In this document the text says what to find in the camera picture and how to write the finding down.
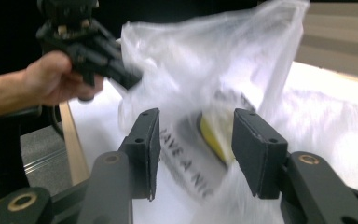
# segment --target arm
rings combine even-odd
[[[0,115],[33,105],[56,105],[72,98],[90,98],[103,89],[95,76],[95,88],[72,72],[69,58],[58,51],[46,54],[26,69],[0,76]]]

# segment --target screw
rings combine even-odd
[[[116,163],[117,161],[120,160],[120,157],[117,156],[117,155],[107,156],[107,157],[105,157],[103,160],[104,160],[104,162],[107,163],[107,164],[114,164],[114,163]]]
[[[7,206],[7,209],[11,212],[18,212],[25,209],[36,202],[37,195],[34,192],[23,193],[17,196]]]
[[[298,157],[300,159],[300,161],[309,164],[309,165],[317,165],[319,164],[319,160],[314,158],[313,156],[310,155],[301,155]]]
[[[89,28],[90,27],[90,21],[89,20],[83,20],[80,23],[80,25],[81,25],[82,28]]]
[[[66,25],[61,25],[58,27],[58,34],[59,35],[64,35],[67,32],[67,28]]]

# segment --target hand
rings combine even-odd
[[[31,63],[22,74],[26,91],[39,104],[57,105],[72,98],[91,98],[103,89],[103,77],[95,75],[95,87],[83,82],[83,77],[72,71],[68,56],[52,51]]]

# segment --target floor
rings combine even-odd
[[[21,154],[31,187],[54,196],[72,186],[65,143],[50,126],[23,135]]]

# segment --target white wall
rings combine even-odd
[[[358,76],[358,4],[311,3],[296,61]]]

